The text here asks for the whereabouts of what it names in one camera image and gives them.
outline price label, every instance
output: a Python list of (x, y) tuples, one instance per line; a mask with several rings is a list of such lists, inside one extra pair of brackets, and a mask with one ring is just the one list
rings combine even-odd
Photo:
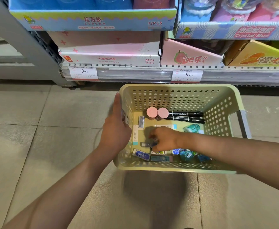
[(202, 79), (203, 71), (176, 69), (172, 72), (172, 83), (199, 83)]
[(74, 80), (99, 81), (96, 68), (85, 66), (69, 66), (71, 77)]

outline floor tile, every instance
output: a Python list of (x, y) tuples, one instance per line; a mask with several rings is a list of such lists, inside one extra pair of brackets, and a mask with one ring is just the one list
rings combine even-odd
[(19, 180), (36, 126), (0, 124), (0, 228)]
[(53, 86), (39, 125), (102, 128), (115, 94), (114, 91), (71, 91)]
[[(77, 165), (101, 130), (39, 126), (7, 221)], [(103, 171), (71, 228), (201, 228), (195, 173)]]
[(0, 124), (37, 125), (50, 87), (0, 84)]
[[(279, 96), (242, 96), (252, 136), (279, 137)], [(241, 135), (237, 117), (231, 118), (234, 135)]]
[(203, 229), (279, 229), (279, 190), (248, 175), (198, 174), (198, 182)]

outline pink cap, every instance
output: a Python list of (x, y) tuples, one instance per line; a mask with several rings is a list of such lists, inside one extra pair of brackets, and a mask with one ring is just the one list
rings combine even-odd
[(151, 118), (155, 118), (157, 116), (157, 108), (155, 108), (155, 107), (148, 108), (147, 115)]
[(157, 114), (159, 115), (159, 117), (164, 119), (169, 116), (169, 111), (166, 108), (159, 108)]

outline metal shelf frame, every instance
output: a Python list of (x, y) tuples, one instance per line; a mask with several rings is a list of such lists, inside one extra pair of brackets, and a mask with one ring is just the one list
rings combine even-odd
[(58, 57), (34, 31), (27, 31), (0, 0), (0, 37), (18, 50), (28, 63), (0, 63), (0, 79), (52, 80), (60, 86), (76, 86), (61, 77)]
[(73, 80), (69, 66), (95, 67), (100, 81), (170, 83), (175, 69), (203, 70), (200, 83), (229, 83), (234, 85), (279, 86), (279, 67), (233, 67), (233, 66), (179, 66), (139, 67), (104, 64), (62, 63), (61, 73), (66, 80)]

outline yellow-green basket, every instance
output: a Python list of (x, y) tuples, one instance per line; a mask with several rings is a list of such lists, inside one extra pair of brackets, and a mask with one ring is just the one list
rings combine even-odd
[[(242, 136), (251, 138), (241, 96), (229, 84), (126, 84), (121, 87), (122, 109), (126, 122), (133, 128), (133, 118), (149, 107), (165, 107), (169, 111), (202, 111), (206, 123), (204, 133), (213, 136), (233, 136), (230, 115), (237, 113)], [(234, 167), (217, 160), (204, 163), (146, 162), (132, 156), (132, 137), (114, 159), (124, 170), (180, 171), (197, 173), (236, 173)]]

